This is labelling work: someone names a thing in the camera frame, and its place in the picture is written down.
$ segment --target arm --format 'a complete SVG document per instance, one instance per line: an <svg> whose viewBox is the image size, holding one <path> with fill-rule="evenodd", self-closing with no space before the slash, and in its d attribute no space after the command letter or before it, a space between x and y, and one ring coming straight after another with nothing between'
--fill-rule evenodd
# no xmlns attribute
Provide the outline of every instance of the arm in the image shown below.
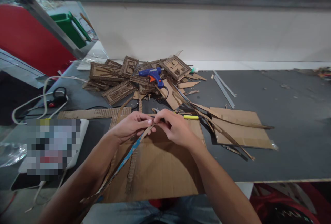
<svg viewBox="0 0 331 224"><path fill-rule="evenodd" d="M198 166L207 198L222 223L261 223L246 196L194 135L181 115L164 109L156 114L154 122L164 130L168 139L190 151Z"/></svg>
<svg viewBox="0 0 331 224"><path fill-rule="evenodd" d="M80 200L93 195L100 188L119 145L134 135L140 136L146 127L152 125L151 119L146 114L132 112L109 130L81 166L54 194L41 213L38 223L71 223L86 207Z"/></svg>

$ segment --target white cable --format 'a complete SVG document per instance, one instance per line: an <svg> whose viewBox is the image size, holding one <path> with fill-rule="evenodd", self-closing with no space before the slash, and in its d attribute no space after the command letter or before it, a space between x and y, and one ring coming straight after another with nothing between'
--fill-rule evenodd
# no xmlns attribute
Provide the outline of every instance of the white cable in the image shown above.
<svg viewBox="0 0 331 224"><path fill-rule="evenodd" d="M38 203L37 203L37 197L38 197L38 195L40 194L40 191L41 191L42 187L43 187L43 186L45 185L45 183L46 183L45 181L41 181L40 184L39 184L39 188L38 188L36 194L34 195L34 198L33 198L33 205L32 205L32 207L29 208L28 210L25 210L25 213L26 213L26 212L29 212L30 210L32 210L36 205L45 205L46 203L48 203L48 202L53 198L53 196L55 195L55 193L59 190L59 188L62 186L62 182L63 182L63 180L64 180L64 177L66 176L66 173L67 173L67 170L65 169L64 172L63 172L63 174L62 174L60 184L59 184L58 188L56 189L56 191L54 192L54 194L53 194L49 199L47 199L47 201L43 202L42 204L38 204Z"/></svg>
<svg viewBox="0 0 331 224"><path fill-rule="evenodd" d="M48 81L49 81L50 79L53 79L53 78L68 78L68 79L75 79L75 80L80 80L80 81L86 82L86 80L81 79L81 78L77 78L77 77L52 76L52 77L47 78L46 81L45 81L45 83L44 83L44 88L43 88L43 90L42 90L42 95L41 95L41 96L37 96L37 97L33 98L32 100L30 100L30 101L24 103L23 105L19 106L18 108L14 109L14 111L13 111L12 114L11 114L11 119L13 120L13 122L14 122L15 124L17 124L17 125L26 125L26 123L20 123L20 122L18 122L18 121L15 119L15 113L16 113L16 111L17 111L18 109L20 109L21 107L25 106L26 104L32 102L33 100L38 99L39 97L43 97L43 99L44 99L44 107L45 107L45 111L44 111L44 113L43 113L40 117L38 117L37 119L41 119L42 117L44 117L44 116L47 114L47 101L46 101L46 95L50 95L50 94L52 94L53 92L52 92L52 93L46 93L46 87L47 87L47 83L48 83ZM67 102L68 102L68 101L66 101L61 107L59 107L58 110L56 110L55 113L53 113L53 114L50 116L50 119L54 116L54 114L56 114L58 111L60 111L60 110L64 107L64 105L65 105Z"/></svg>
<svg viewBox="0 0 331 224"><path fill-rule="evenodd" d="M28 102L26 102L26 103L24 103L23 105L21 105L21 106L19 106L18 108L16 108L16 109L14 109L14 111L13 111L13 113L11 114L11 119L13 120L13 122L15 123L15 124L18 124L18 125L26 125L27 123L26 122L18 122L17 120L16 120L16 118L15 118L15 113L16 113L16 111L18 110L18 109L20 109L21 107L23 107L23 106L25 106L26 104L28 104L29 102L31 102L31 101L33 101L33 100L36 100L36 99L38 99L38 98L40 98L40 97L42 97L43 95L40 95L40 96L37 96L36 98L33 98L32 100L30 100L30 101L28 101ZM52 113L52 115L49 117L50 119L58 112L58 111L60 111L64 106L65 106L65 104L68 102L68 100L69 100L69 97L66 95L66 98L67 98L67 101L61 106L61 107L59 107L54 113ZM38 107L34 107L34 108L30 108L28 111L31 111L31 110L34 110L34 109L37 109Z"/></svg>

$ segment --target orange trigger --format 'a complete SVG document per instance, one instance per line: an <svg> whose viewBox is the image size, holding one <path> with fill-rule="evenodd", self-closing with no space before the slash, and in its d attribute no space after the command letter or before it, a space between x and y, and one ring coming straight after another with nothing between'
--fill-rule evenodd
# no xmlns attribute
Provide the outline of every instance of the orange trigger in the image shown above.
<svg viewBox="0 0 331 224"><path fill-rule="evenodd" d="M150 81L150 82L153 82L153 81L155 81L155 78L154 78L154 77L152 77L152 76L150 76L150 75L148 75L148 77L151 79L151 81Z"/></svg>

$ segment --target jeans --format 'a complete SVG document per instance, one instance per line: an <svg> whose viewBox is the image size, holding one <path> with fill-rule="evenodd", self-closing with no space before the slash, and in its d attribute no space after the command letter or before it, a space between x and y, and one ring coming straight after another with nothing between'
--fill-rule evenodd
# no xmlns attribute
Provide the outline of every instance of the jeans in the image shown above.
<svg viewBox="0 0 331 224"><path fill-rule="evenodd" d="M205 194L181 197L166 211L160 211L148 201L127 203L97 203L92 206L83 224L125 223L147 224L160 220L175 223L221 223Z"/></svg>

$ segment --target hand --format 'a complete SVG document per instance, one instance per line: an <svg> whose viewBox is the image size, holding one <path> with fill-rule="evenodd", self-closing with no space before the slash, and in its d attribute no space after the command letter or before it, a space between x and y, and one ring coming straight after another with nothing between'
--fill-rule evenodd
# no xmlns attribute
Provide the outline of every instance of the hand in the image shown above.
<svg viewBox="0 0 331 224"><path fill-rule="evenodd" d="M142 135L145 129L152 125L153 118L147 114L143 114L137 111L132 112L126 118L121 120L116 126L110 129L107 133L113 135L119 143L124 143L125 141L131 139L135 135ZM155 132L156 129L153 127L148 135L151 132Z"/></svg>
<svg viewBox="0 0 331 224"><path fill-rule="evenodd" d="M196 144L202 144L191 131L184 117L167 109L155 115L154 122L163 129L168 139L190 150Z"/></svg>

